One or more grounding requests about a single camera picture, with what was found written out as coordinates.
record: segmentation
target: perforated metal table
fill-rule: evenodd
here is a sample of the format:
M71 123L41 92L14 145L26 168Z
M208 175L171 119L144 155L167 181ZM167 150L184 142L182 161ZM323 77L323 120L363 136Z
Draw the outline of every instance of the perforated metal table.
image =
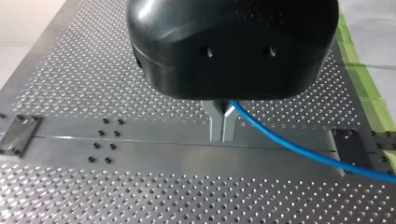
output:
M242 119L233 142L210 142L200 102L142 77L125 3L68 0L0 91L0 134L17 114L43 118L22 154L0 156L1 222L395 223L394 186L296 155ZM243 105L330 157L331 129L357 130L374 168L390 169L336 43L309 90Z

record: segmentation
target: blue tube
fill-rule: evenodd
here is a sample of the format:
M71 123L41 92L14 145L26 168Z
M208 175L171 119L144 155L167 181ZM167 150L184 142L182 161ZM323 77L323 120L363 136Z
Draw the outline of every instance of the blue tube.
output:
M318 161L323 164L327 164L327 165L330 165L330 166L333 166L336 168L340 168L340 169L349 171L350 173L353 173L353 174L363 175L366 177L370 177L372 179L388 181L390 183L396 184L396 176L395 175L388 175L388 174L384 174L384 173L379 173L374 170L364 169L359 166L350 165L343 161L337 161L337 160L322 156L322 155L320 155L314 151L311 151L309 149L306 149L304 147L300 147L300 146L282 138L281 136L277 135L276 133L273 133L268 128L264 127L258 120L254 119L251 115L249 115L249 113L238 102L231 101L231 104L235 107L235 109L239 112L239 114L244 119L246 119L250 124L252 124L255 128L257 128L261 133L265 134L271 140L280 144L282 147L286 147L286 148L288 148L294 152L297 152L311 160Z

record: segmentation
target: metal bracket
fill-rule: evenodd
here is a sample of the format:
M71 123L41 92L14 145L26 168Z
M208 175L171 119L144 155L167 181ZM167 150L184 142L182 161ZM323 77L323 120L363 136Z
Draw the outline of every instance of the metal bracket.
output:
M201 101L201 105L210 118L210 141L232 142L239 116L235 107L226 101Z
M375 148L378 149L378 151L396 150L395 132L375 133L372 131L372 137L375 140Z
M340 161L346 161L360 167L373 169L373 165L364 150L364 144L358 131L333 129L332 138Z
M21 157L41 120L38 116L17 115L0 140L0 155Z

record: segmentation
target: hole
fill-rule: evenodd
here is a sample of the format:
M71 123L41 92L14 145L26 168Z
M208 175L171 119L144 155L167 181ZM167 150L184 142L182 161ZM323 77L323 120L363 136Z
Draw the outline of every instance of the hole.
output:
M266 58L274 58L276 56L276 47L269 46L262 50L262 56Z
M208 47L208 46L203 46L200 49L200 52L202 55L208 57L208 58L212 58L213 57L213 49Z

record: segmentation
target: black plastic housing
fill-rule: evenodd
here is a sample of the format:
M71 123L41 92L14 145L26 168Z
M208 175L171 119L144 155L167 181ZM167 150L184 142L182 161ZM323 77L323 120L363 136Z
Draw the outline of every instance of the black plastic housing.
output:
M182 99L282 99L308 88L332 44L336 0L129 0L134 54Z

